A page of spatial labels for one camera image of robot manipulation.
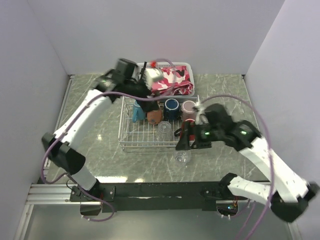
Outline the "dark blue mug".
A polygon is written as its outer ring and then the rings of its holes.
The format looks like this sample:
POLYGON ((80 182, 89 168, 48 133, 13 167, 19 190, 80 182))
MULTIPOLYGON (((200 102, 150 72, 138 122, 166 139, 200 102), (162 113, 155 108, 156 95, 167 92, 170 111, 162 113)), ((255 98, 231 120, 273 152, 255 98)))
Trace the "dark blue mug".
POLYGON ((163 106, 163 116, 165 121, 178 120, 180 117, 180 104, 174 98, 169 98, 163 106))

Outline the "mauve purple mug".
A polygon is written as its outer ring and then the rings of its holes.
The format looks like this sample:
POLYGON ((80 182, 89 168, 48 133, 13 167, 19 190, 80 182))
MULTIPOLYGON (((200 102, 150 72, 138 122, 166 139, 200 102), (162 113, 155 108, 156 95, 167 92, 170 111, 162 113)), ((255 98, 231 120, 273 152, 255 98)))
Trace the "mauve purple mug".
POLYGON ((196 103, 192 100, 186 100, 181 105, 181 120, 196 120, 196 112, 194 107, 196 103))

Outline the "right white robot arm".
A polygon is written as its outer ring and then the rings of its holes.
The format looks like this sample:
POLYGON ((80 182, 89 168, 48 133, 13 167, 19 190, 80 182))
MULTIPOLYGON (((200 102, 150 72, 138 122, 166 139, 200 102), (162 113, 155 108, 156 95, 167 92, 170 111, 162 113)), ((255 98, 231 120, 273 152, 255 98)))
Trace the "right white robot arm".
POLYGON ((194 107, 195 121, 184 121, 175 149, 209 149, 213 142, 223 142, 251 161, 270 181, 269 185, 246 180, 228 173, 218 183, 224 199, 245 197, 269 207, 281 220, 292 223, 299 218, 317 195, 320 187, 297 175, 272 150, 260 131, 249 121, 235 122, 225 107, 215 103, 194 107))

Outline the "salmon pink mug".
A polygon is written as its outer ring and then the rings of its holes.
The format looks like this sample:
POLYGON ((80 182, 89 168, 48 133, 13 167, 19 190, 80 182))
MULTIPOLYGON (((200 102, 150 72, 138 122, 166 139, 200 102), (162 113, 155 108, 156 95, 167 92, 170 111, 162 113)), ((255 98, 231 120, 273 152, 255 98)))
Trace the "salmon pink mug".
POLYGON ((163 120, 163 112, 161 109, 153 110, 147 113, 147 121, 152 125, 157 125, 163 120))

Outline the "light blue mug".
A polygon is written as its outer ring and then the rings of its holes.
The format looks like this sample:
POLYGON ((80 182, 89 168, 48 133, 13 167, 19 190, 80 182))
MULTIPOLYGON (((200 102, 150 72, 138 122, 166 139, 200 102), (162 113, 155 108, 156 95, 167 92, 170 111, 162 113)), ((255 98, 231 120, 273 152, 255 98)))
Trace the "light blue mug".
POLYGON ((146 113, 143 111, 142 107, 138 104, 136 100, 132 107, 132 122, 136 123, 138 121, 143 121, 146 118, 146 113))

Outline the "red mug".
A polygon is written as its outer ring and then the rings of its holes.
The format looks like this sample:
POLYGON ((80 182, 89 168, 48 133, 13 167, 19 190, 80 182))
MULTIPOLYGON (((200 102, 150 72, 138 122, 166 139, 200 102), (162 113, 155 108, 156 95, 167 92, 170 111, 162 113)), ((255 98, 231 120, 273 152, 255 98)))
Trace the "red mug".
POLYGON ((190 141, 195 140, 195 120, 188 118, 184 120, 181 127, 174 132, 175 137, 182 138, 183 135, 188 135, 190 141))

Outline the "clear glass cup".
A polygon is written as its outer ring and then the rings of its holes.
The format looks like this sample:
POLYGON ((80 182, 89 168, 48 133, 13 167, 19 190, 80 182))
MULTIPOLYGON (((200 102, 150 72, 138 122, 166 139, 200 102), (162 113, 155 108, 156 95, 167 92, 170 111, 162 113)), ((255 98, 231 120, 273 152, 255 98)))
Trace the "clear glass cup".
POLYGON ((192 159, 192 153, 190 150, 175 150, 173 157, 179 166, 186 166, 192 159))
POLYGON ((168 121, 161 121, 157 126, 157 140, 159 142, 170 142, 173 140, 172 125, 168 121))

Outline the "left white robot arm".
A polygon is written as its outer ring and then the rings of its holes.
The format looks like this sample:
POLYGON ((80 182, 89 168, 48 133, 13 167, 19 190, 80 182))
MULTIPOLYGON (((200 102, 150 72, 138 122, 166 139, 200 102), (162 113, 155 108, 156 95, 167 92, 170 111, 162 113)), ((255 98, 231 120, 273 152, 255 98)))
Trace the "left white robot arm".
POLYGON ((92 89, 65 124, 54 133, 47 132, 41 139, 44 159, 64 169, 82 188, 82 195, 88 201, 99 197, 100 188, 97 179, 85 166, 86 158, 77 148, 91 126, 121 96, 136 99, 145 112, 158 108, 157 101, 150 96, 153 83, 163 78, 163 72, 154 66, 143 67, 140 77, 135 79, 136 68, 135 62, 119 59, 114 69, 95 80, 92 89))

